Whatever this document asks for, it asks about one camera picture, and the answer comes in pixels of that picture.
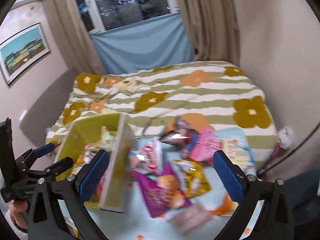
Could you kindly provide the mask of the person's left hand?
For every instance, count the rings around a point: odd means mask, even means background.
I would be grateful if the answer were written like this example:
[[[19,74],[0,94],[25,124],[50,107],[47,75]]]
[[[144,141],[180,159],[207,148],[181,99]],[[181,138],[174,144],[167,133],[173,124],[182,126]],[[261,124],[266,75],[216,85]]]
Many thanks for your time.
[[[23,217],[23,212],[28,208],[28,203],[26,200],[17,200],[9,203],[9,210],[15,219],[15,222],[20,225],[20,227],[26,227],[27,221]]]

